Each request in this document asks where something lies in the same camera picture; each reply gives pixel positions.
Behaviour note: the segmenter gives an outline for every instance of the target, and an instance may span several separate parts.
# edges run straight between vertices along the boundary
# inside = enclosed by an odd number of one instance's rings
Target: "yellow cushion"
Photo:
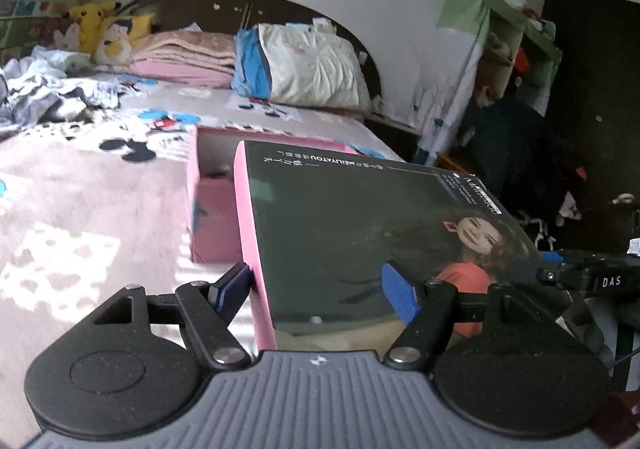
[[[100,27],[100,41],[95,49],[96,64],[126,66],[137,42],[151,32],[153,14],[108,17]]]

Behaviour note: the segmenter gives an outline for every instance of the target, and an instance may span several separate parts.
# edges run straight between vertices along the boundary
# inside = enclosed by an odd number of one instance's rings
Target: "woman's hair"
[[[464,218],[486,220],[500,233],[500,241],[486,255],[465,246],[456,232],[447,229],[445,222],[460,223]],[[413,223],[383,227],[382,241],[390,255],[405,270],[421,279],[436,277],[451,263],[462,260],[468,250],[473,263],[486,270],[498,281],[504,279],[503,268],[508,260],[530,257],[530,249],[520,226],[507,214],[490,214],[475,209],[449,209],[436,212],[429,218]]]

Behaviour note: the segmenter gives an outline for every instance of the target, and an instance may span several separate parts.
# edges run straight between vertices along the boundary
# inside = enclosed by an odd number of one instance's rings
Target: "bed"
[[[122,13],[149,7],[159,29],[195,20],[203,30],[231,33],[260,19],[322,16],[284,0],[137,0]],[[366,54],[367,88],[379,95],[372,58],[337,29]],[[38,432],[22,392],[29,363],[97,304],[128,283],[168,293],[189,281],[215,281],[230,267],[191,261],[187,165],[198,127],[241,130],[257,140],[324,140],[399,159],[352,118],[264,105],[230,90],[118,80],[127,87],[118,109],[42,122],[0,142],[0,447],[20,447]],[[230,330],[255,352],[248,303]],[[180,341],[177,329],[154,332]]]

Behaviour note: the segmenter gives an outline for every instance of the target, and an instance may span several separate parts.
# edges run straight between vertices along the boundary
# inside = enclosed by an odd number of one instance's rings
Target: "crumpled clothes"
[[[0,141],[40,119],[75,120],[86,108],[113,109],[119,105],[118,83],[66,78],[66,71],[88,64],[87,54],[35,47],[31,57],[9,61],[3,69],[6,94],[0,90]]]

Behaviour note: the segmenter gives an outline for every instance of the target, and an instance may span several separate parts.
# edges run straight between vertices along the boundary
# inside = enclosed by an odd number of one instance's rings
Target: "silver bolt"
[[[401,348],[394,348],[389,353],[389,357],[395,363],[407,364],[414,363],[420,358],[420,352],[415,348],[404,346]]]
[[[213,353],[213,358],[220,364],[239,363],[244,359],[244,352],[238,348],[220,348]]]

